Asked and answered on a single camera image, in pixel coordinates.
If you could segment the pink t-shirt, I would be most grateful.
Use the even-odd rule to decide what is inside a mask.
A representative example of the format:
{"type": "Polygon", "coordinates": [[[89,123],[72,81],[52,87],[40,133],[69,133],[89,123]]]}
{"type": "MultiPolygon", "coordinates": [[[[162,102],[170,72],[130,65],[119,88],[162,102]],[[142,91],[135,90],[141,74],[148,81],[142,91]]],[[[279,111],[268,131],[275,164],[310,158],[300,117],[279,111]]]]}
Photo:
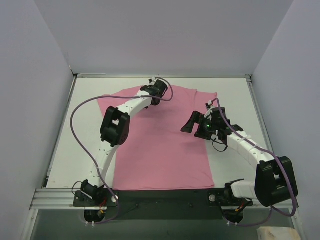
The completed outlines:
{"type": "Polygon", "coordinates": [[[130,121],[129,136],[116,151],[113,187],[120,191],[212,188],[206,142],[181,132],[194,111],[218,95],[174,86],[170,101],[141,110],[130,121]]]}

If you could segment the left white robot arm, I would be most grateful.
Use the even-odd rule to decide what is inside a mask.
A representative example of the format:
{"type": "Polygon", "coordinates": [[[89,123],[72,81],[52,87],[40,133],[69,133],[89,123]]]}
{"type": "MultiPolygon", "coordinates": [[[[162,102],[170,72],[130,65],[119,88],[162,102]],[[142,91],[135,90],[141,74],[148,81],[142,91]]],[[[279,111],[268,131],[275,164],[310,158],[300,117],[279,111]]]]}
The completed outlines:
{"type": "Polygon", "coordinates": [[[159,105],[167,90],[171,88],[163,78],[151,79],[149,85],[142,86],[136,95],[125,97],[125,103],[106,109],[99,131],[101,146],[93,161],[92,170],[81,184],[81,192],[85,194],[84,199],[90,205],[100,204],[107,195],[104,189],[104,175],[117,149],[128,139],[131,118],[151,105],[159,105]]]}

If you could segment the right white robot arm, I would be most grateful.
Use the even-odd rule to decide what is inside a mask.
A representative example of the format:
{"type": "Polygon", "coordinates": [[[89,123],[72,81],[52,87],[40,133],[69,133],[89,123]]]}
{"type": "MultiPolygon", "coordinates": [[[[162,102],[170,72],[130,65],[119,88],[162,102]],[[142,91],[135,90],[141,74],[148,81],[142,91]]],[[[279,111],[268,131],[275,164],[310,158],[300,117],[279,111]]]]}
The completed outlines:
{"type": "Polygon", "coordinates": [[[278,157],[259,147],[243,128],[232,125],[223,107],[211,108],[208,113],[194,111],[181,132],[191,134],[194,125],[196,138],[220,141],[227,149],[237,152],[255,170],[255,180],[238,179],[225,184],[228,199],[255,199],[264,207],[271,207],[287,200],[295,205],[298,188],[291,160],[278,157]]]}

